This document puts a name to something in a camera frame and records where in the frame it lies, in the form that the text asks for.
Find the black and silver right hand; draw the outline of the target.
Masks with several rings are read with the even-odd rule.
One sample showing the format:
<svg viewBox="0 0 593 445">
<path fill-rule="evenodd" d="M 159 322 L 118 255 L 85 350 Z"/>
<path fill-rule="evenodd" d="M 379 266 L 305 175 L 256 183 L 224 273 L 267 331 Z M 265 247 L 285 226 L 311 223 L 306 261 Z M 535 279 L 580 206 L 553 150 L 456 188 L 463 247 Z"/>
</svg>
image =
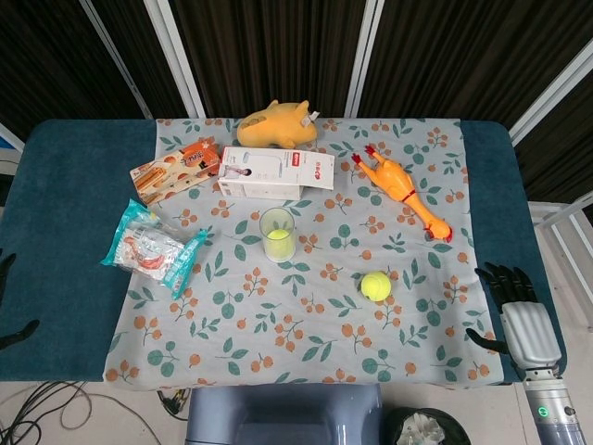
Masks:
<svg viewBox="0 0 593 445">
<path fill-rule="evenodd" d="M 561 359 L 561 347 L 545 305 L 538 301 L 533 284 L 520 268 L 490 262 L 476 274 L 487 284 L 503 328 L 502 340 L 487 339 L 474 329 L 468 338 L 485 350 L 511 357 L 523 371 L 552 369 Z"/>
</svg>

